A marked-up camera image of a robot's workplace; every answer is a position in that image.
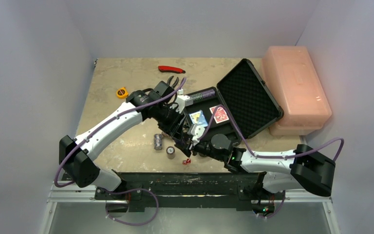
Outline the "red playing card deck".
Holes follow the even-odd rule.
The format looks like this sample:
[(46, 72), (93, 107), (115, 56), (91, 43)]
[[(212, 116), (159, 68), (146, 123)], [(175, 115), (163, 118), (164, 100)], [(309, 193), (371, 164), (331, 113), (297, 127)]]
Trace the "red playing card deck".
[(228, 114), (223, 107), (219, 107), (213, 117), (216, 124), (229, 121)]

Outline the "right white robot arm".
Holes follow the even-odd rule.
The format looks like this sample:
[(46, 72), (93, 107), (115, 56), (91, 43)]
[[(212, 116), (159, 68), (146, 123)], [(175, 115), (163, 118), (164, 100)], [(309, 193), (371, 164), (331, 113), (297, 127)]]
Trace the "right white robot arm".
[(255, 195), (259, 198), (300, 188), (314, 195), (331, 196), (336, 160), (320, 153), (324, 145), (311, 148), (299, 144), (293, 150), (260, 152), (233, 146), (232, 141), (223, 134), (216, 134), (208, 141), (195, 136), (174, 142), (175, 147), (187, 157), (203, 154), (223, 162), (224, 167), (232, 173), (260, 173), (262, 180), (254, 185)]

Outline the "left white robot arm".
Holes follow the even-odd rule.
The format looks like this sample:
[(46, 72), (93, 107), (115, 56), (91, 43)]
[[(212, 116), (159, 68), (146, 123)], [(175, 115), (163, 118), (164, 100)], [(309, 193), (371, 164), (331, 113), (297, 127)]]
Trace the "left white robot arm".
[(94, 161), (113, 141), (147, 118), (156, 120), (162, 131), (175, 136), (180, 143), (183, 110), (192, 104), (189, 96), (180, 94), (186, 80), (183, 78), (177, 88), (161, 81), (154, 89), (134, 91), (116, 111), (90, 130), (76, 137), (64, 136), (59, 141), (55, 186), (95, 185), (106, 189), (113, 199), (121, 199), (126, 192), (123, 179), (116, 172), (101, 169)]

